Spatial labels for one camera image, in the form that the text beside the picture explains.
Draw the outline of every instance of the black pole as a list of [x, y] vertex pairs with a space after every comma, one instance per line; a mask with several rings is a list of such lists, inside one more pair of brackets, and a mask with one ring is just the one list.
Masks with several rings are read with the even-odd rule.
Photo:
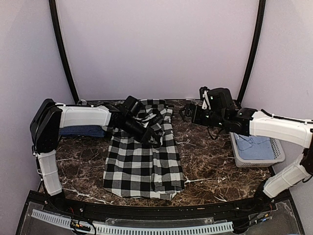
[[254, 29], [254, 34], [253, 34], [253, 40], [252, 40], [252, 45], [251, 45], [251, 50], [250, 50], [250, 55], [248, 59], [248, 63], [246, 65], [246, 71], [244, 75], [243, 82], [240, 87], [239, 95], [237, 98], [237, 101], [241, 104], [246, 92], [246, 88], [248, 86], [248, 82], [250, 79], [255, 55], [256, 55], [256, 50], [258, 48], [259, 44], [259, 39], [261, 35], [261, 29], [262, 29], [262, 23], [263, 23], [263, 16], [264, 16], [264, 11], [265, 11], [265, 3], [266, 0], [260, 0], [259, 1], [259, 9], [258, 9], [258, 15], [256, 18], [256, 24], [255, 24], [255, 29]]
[[63, 64], [63, 69], [65, 72], [65, 76], [67, 77], [67, 83], [69, 85], [70, 92], [72, 93], [72, 97], [74, 99], [75, 104], [77, 104], [77, 102], [79, 101], [79, 97], [78, 97], [74, 80], [73, 80], [73, 77], [72, 77], [72, 74], [70, 72], [70, 68], [68, 65], [67, 54], [65, 52], [64, 43], [63, 43], [63, 39], [61, 35], [58, 11], [57, 11], [55, 0], [49, 0], [49, 5], [50, 5], [51, 18], [52, 18], [52, 23], [53, 23], [53, 28], [54, 28], [54, 34], [57, 40], [59, 53], [60, 53], [60, 57], [61, 57], [62, 64]]

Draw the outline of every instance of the white backdrop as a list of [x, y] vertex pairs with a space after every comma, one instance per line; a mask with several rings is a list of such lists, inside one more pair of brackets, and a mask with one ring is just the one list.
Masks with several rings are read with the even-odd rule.
[[83, 99], [237, 97], [258, 0], [57, 0]]

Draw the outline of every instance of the folded garment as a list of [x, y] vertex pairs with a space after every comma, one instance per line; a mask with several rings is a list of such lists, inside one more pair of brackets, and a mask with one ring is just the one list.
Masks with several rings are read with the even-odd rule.
[[105, 131], [101, 126], [67, 126], [61, 128], [59, 131], [60, 136], [90, 136], [103, 138]]
[[137, 119], [148, 122], [161, 136], [158, 149], [143, 146], [121, 129], [113, 131], [105, 163], [103, 186], [121, 197], [171, 200], [184, 189], [182, 167], [174, 140], [170, 109], [165, 100], [141, 100]]
[[235, 134], [239, 156], [244, 160], [274, 160], [275, 155], [268, 137]]

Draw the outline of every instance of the laundry basket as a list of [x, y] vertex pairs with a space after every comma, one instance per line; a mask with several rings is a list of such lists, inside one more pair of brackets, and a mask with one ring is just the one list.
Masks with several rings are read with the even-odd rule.
[[237, 167], [269, 167], [275, 163], [285, 160], [285, 153], [279, 140], [270, 138], [270, 144], [273, 149], [275, 159], [273, 160], [245, 160], [239, 156], [234, 133], [229, 133], [231, 144], [234, 151], [235, 162]]

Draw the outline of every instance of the white perforated strip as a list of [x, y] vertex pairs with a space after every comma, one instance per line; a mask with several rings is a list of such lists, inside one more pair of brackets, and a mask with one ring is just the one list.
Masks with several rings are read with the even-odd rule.
[[[70, 218], [60, 217], [44, 211], [33, 210], [32, 217], [47, 223], [70, 229]], [[233, 231], [232, 222], [187, 228], [127, 228], [94, 223], [98, 235], [213, 235]]]

